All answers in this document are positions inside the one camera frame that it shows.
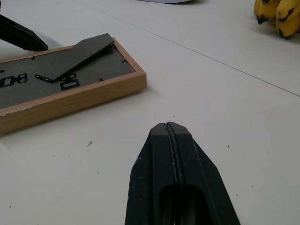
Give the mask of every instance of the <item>wooden frame border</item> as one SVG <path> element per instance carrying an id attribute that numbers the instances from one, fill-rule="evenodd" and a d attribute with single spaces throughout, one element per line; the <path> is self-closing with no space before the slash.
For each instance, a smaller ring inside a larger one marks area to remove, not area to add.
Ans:
<path id="1" fill-rule="evenodd" d="M 0 63 L 61 52 L 71 48 L 72 46 L 73 45 L 33 53 L 8 60 L 0 60 Z M 73 90 L 14 105 L 5 109 L 0 109 L 0 134 L 11 132 L 16 129 L 30 126 L 145 89 L 147 86 L 146 73 L 115 38 L 114 46 L 127 60 L 134 72 L 106 81 L 93 83 Z"/>

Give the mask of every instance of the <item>small debris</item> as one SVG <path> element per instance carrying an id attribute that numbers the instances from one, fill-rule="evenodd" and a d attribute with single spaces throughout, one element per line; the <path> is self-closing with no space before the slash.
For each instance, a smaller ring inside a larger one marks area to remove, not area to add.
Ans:
<path id="1" fill-rule="evenodd" d="M 92 141 L 90 141 L 90 143 L 88 144 L 88 147 L 89 147 L 89 146 L 91 146 L 92 144 L 93 144 L 93 142 L 92 142 Z"/>

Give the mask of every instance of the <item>yellow banana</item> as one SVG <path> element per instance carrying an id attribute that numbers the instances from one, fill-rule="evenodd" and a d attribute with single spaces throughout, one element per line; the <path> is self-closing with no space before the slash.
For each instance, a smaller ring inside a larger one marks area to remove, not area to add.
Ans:
<path id="1" fill-rule="evenodd" d="M 269 1 L 267 4 L 262 2 L 256 12 L 258 24 L 262 24 L 263 22 L 274 18 L 276 16 L 276 9 L 279 3 L 280 0 Z"/>
<path id="2" fill-rule="evenodd" d="M 300 0 L 281 0 L 276 10 L 276 19 L 283 23 L 295 18 L 299 13 Z"/>
<path id="3" fill-rule="evenodd" d="M 280 22 L 276 20 L 277 32 L 284 39 L 288 39 L 288 40 L 291 39 L 291 37 L 293 36 L 294 33 L 297 32 L 299 27 L 300 27 L 300 14 L 285 22 Z"/>
<path id="4" fill-rule="evenodd" d="M 257 11 L 258 11 L 258 8 L 259 8 L 259 6 L 260 6 L 260 4 L 263 2 L 263 0 L 255 0 L 255 3 L 254 3 L 254 9 L 253 9 L 253 11 L 254 11 L 254 15 L 256 16 L 256 14 L 257 14 Z"/>

